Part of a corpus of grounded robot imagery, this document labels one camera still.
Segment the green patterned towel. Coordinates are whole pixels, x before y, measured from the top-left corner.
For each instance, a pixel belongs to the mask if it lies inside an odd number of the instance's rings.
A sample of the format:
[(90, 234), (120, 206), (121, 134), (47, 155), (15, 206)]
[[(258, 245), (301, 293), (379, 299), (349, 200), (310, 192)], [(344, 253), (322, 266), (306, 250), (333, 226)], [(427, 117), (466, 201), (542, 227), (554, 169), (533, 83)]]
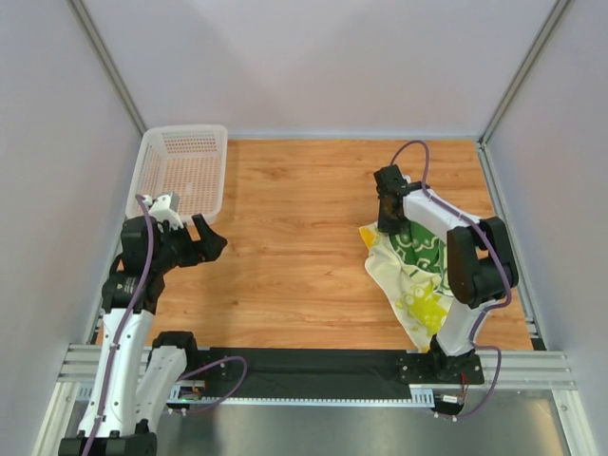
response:
[(452, 296), (447, 274), (447, 246), (438, 236), (423, 225), (411, 222), (402, 233), (389, 235), (389, 244), (413, 283), (430, 283), (434, 292)]

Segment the white yellow patterned towel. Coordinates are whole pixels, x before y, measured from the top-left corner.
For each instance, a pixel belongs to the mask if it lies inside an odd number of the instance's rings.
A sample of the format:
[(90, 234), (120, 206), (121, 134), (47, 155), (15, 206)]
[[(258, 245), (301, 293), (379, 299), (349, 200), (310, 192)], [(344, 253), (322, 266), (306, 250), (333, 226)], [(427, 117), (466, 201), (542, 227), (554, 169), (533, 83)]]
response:
[(389, 235), (381, 233), (375, 223), (360, 227), (359, 235), (368, 249), (366, 272), (383, 291), (414, 346), (427, 352), (432, 336), (447, 319), (453, 295), (434, 292), (430, 283), (413, 283), (392, 251)]

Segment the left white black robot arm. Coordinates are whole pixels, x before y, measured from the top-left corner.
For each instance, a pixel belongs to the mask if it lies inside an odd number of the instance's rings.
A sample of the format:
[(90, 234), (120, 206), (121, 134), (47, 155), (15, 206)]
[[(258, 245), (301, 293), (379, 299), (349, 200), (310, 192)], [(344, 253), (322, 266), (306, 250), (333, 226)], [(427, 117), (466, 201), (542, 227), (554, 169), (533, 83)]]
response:
[(174, 384), (199, 359), (191, 332), (162, 332), (143, 352), (165, 275), (175, 268), (215, 261), (227, 245), (201, 214), (199, 236), (160, 215), (123, 223), (122, 250), (102, 290), (103, 343), (95, 382), (74, 437), (61, 455), (153, 455), (157, 427)]

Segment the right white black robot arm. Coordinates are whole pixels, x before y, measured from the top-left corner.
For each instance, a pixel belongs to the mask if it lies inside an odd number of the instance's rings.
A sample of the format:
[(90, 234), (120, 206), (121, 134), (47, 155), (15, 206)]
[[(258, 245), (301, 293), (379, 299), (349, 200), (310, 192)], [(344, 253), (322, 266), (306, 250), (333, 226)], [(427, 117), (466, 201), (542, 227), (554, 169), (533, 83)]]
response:
[(446, 202), (421, 181), (410, 182), (396, 164), (374, 174), (379, 199), (378, 228), (403, 235), (419, 224), (446, 246), (446, 274), (452, 303), (429, 350), (408, 356), (403, 368), (412, 382), (455, 384), (465, 374), (473, 384), (484, 378), (476, 351), (488, 314), (506, 307), (519, 282), (511, 242), (498, 217), (478, 218)]

